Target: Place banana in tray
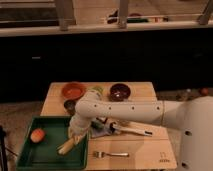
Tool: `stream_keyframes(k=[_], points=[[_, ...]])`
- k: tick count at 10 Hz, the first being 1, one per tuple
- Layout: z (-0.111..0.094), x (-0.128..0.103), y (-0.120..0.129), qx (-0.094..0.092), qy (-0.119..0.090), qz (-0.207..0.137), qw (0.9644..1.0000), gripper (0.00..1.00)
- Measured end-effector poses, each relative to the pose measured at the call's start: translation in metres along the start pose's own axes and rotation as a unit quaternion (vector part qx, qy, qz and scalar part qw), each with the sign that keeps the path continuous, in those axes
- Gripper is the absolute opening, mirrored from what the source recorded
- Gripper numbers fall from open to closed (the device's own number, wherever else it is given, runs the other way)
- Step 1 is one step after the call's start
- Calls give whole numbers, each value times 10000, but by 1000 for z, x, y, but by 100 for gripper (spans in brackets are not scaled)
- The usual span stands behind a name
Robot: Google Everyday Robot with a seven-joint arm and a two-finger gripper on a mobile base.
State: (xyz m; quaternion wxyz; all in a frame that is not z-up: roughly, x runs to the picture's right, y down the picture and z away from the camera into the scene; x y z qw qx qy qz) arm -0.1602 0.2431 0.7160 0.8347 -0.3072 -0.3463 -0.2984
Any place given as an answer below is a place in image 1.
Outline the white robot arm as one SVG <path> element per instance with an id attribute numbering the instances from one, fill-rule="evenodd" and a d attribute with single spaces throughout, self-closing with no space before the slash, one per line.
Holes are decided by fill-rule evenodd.
<path id="1" fill-rule="evenodd" d="M 85 135 L 95 117 L 162 125 L 181 130 L 181 145 L 176 171 L 213 171 L 213 97 L 179 101 L 123 101 L 101 99 L 88 90 L 75 105 L 70 120 L 70 137 Z"/>

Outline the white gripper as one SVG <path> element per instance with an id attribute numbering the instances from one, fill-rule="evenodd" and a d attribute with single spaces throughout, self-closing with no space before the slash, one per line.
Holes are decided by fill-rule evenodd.
<path id="1" fill-rule="evenodd" d="M 82 136 L 87 133 L 91 125 L 91 118 L 74 114 L 69 122 L 68 136 Z"/>

